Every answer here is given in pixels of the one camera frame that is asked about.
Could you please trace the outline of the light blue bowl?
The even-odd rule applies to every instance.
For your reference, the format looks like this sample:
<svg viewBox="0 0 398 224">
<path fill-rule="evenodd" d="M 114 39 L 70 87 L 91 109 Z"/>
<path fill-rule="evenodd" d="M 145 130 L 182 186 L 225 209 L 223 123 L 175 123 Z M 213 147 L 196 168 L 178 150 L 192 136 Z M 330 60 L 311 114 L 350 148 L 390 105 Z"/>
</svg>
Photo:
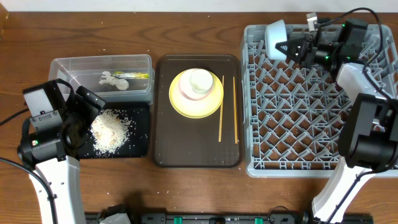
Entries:
<svg viewBox="0 0 398 224">
<path fill-rule="evenodd" d="M 276 49 L 276 44 L 287 41 L 287 31 L 283 19 L 269 24 L 265 30 L 266 54 L 271 60 L 285 60 L 287 56 Z"/>
</svg>

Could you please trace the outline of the cooked rice pile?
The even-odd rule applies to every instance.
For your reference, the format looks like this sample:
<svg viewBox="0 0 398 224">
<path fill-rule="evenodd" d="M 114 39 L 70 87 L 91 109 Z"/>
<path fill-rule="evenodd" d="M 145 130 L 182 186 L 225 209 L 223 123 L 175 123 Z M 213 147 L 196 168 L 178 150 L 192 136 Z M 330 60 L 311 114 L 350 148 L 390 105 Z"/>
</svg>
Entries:
<svg viewBox="0 0 398 224">
<path fill-rule="evenodd" d="M 103 110 L 92 122 L 93 148 L 98 156 L 115 153 L 129 139 L 133 121 L 121 110 Z"/>
</svg>

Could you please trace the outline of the small white green cup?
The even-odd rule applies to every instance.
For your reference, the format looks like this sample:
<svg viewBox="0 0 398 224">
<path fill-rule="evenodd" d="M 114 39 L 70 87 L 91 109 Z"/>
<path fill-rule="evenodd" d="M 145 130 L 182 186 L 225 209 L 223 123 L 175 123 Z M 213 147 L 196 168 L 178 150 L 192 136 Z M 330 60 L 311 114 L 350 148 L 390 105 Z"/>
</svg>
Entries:
<svg viewBox="0 0 398 224">
<path fill-rule="evenodd" d="M 205 69 L 196 68 L 190 72 L 189 82 L 195 93 L 204 95 L 213 88 L 213 76 Z"/>
</svg>

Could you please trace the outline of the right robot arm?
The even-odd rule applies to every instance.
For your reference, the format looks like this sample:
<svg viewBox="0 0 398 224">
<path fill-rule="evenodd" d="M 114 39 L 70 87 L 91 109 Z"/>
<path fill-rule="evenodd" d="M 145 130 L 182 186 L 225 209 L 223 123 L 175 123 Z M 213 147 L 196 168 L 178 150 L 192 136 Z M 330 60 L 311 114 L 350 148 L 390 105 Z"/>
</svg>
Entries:
<svg viewBox="0 0 398 224">
<path fill-rule="evenodd" d="M 302 67 L 326 69 L 353 104 L 338 137 L 337 167 L 312 200 L 314 220 L 340 223 L 361 187 L 397 163 L 397 100 L 377 84 L 369 63 L 359 57 L 367 22 L 346 20 L 333 42 L 322 41 L 320 24 L 308 28 L 309 33 L 293 38 L 283 20 L 272 23 L 266 28 L 266 48 L 273 60 L 288 58 Z"/>
</svg>

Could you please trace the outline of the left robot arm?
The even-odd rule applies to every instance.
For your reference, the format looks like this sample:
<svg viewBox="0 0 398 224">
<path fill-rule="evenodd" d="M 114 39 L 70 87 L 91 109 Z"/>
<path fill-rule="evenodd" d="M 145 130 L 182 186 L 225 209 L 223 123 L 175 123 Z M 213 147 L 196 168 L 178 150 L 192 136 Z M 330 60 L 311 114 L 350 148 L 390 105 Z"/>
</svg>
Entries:
<svg viewBox="0 0 398 224">
<path fill-rule="evenodd" d="M 64 98 L 57 81 L 23 91 L 31 117 L 17 149 L 32 169 L 43 223 L 86 223 L 80 193 L 79 150 L 105 101 L 79 86 Z"/>
</svg>

